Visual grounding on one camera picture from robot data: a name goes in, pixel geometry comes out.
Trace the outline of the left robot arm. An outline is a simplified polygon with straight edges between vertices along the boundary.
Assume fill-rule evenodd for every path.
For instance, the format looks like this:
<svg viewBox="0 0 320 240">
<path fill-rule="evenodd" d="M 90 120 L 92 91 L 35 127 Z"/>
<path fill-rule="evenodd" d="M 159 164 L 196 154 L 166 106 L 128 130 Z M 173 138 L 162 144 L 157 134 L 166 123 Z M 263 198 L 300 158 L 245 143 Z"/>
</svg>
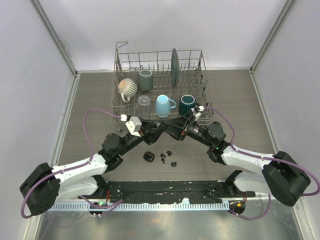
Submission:
<svg viewBox="0 0 320 240">
<path fill-rule="evenodd" d="M 129 132 L 125 136 L 108 134 L 101 150 L 86 159 L 58 166 L 39 164 L 19 187 L 23 196 L 21 216 L 28 218 L 25 208 L 33 217 L 70 198 L 91 195 L 102 199 L 107 192 L 102 175 L 115 170 L 123 162 L 122 156 L 134 147 L 142 142 L 151 145 L 170 129 L 167 120 L 144 121 L 138 117 L 131 117 L 126 127 Z"/>
</svg>

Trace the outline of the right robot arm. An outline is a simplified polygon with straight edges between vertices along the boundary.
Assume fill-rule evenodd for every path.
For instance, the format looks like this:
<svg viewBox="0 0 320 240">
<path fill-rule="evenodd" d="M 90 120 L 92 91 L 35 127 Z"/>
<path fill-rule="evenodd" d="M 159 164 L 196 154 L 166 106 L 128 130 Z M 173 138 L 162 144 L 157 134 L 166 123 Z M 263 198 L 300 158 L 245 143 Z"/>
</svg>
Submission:
<svg viewBox="0 0 320 240">
<path fill-rule="evenodd" d="M 272 195 L 282 204 L 292 207 L 304 194 L 311 179 L 296 167 L 289 154 L 263 154 L 237 148 L 225 141 L 226 134 L 217 121 L 201 127 L 192 116 L 164 120 L 165 132 L 181 141 L 186 136 L 209 147 L 207 154 L 215 162 L 243 169 L 226 184 L 226 193 L 233 198 L 243 192 Z"/>
</svg>

